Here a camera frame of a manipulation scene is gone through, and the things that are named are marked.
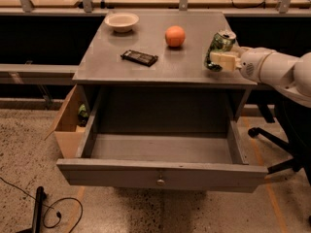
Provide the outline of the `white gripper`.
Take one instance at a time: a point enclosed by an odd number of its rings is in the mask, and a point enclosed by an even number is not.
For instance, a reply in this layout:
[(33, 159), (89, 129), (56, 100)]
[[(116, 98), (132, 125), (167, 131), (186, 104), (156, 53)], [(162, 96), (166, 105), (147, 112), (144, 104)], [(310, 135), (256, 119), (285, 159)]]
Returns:
[(231, 50), (232, 51), (225, 52), (212, 51), (209, 55), (211, 61), (209, 68), (215, 72), (233, 72), (237, 69), (240, 61), (241, 75), (245, 79), (259, 83), (259, 73), (263, 61), (274, 53), (274, 50), (266, 48), (250, 49), (249, 47), (240, 47), (236, 45), (234, 45)]

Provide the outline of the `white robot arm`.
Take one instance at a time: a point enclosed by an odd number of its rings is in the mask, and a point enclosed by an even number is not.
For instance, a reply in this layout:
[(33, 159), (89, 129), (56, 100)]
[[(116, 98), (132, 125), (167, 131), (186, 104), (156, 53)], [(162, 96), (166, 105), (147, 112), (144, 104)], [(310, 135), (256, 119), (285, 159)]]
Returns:
[(212, 50), (210, 58), (222, 70), (238, 70), (243, 78), (267, 84), (311, 108), (311, 53), (295, 57), (267, 48), (233, 47), (230, 51)]

